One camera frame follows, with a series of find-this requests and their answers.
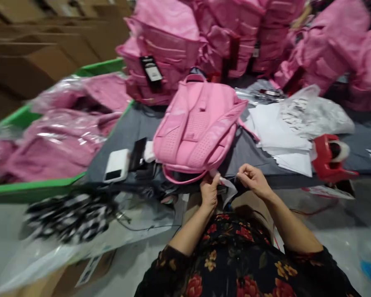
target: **black hang tag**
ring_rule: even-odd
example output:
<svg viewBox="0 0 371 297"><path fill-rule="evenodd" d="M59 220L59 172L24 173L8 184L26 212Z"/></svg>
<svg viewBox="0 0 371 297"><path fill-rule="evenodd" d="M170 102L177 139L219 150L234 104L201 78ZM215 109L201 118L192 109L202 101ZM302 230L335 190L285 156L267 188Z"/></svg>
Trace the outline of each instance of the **black hang tag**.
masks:
<svg viewBox="0 0 371 297"><path fill-rule="evenodd" d="M153 93L162 92L162 74L153 56L140 57L141 67L144 70L148 85Z"/></svg>
<svg viewBox="0 0 371 297"><path fill-rule="evenodd" d="M253 58L258 58L260 56L261 42L258 40L254 45Z"/></svg>

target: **black floral dress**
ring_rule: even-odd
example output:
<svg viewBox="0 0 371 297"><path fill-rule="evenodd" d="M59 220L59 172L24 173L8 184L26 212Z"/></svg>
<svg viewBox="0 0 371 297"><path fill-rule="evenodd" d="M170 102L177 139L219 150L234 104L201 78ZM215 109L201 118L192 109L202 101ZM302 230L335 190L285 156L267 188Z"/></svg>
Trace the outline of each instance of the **black floral dress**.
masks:
<svg viewBox="0 0 371 297"><path fill-rule="evenodd" d="M272 246L259 221L219 214L192 257L166 246L135 296L360 296L326 248L301 254Z"/></svg>

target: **checkered cloth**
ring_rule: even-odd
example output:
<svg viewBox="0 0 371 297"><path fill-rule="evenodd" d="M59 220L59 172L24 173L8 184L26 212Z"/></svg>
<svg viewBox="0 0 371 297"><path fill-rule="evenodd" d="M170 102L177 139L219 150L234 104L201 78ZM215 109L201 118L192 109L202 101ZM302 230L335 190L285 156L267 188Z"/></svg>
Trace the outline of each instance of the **checkered cloth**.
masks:
<svg viewBox="0 0 371 297"><path fill-rule="evenodd" d="M91 241L108 229L118 205L105 193L71 193L31 204L24 221L37 238L57 236L63 243Z"/></svg>

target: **green container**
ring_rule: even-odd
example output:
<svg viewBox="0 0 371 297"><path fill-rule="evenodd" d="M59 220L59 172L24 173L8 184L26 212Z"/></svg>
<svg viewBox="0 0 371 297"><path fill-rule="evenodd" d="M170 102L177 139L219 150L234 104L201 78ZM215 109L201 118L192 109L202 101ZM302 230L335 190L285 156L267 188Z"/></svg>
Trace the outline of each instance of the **green container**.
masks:
<svg viewBox="0 0 371 297"><path fill-rule="evenodd" d="M75 74L79 76L94 76L121 71L123 66L123 59L118 58L84 66ZM13 125L24 130L41 116L41 114L32 113L30 105L25 105L0 121L0 125ZM0 185L0 203L33 203L50 196L63 195L69 192L74 183L81 182L84 175L85 173L81 173L78 176L67 179Z"/></svg>

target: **label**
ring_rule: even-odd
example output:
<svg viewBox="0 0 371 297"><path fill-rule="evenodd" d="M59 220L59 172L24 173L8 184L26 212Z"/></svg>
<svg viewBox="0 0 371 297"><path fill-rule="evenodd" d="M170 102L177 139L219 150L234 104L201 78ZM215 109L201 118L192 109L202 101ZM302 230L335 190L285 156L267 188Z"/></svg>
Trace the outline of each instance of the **label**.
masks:
<svg viewBox="0 0 371 297"><path fill-rule="evenodd" d="M254 45L253 58L258 58L260 56L261 43L259 41Z"/></svg>
<svg viewBox="0 0 371 297"><path fill-rule="evenodd" d="M162 92L162 74L153 56L140 57L140 63L153 93Z"/></svg>
<svg viewBox="0 0 371 297"><path fill-rule="evenodd" d="M102 255L93 257L89 260L87 267L85 267L84 271L82 272L77 284L75 285L75 288L87 283L90 280L101 258Z"/></svg>
<svg viewBox="0 0 371 297"><path fill-rule="evenodd" d="M228 187L224 185L217 186L217 195L224 195L228 193Z"/></svg>

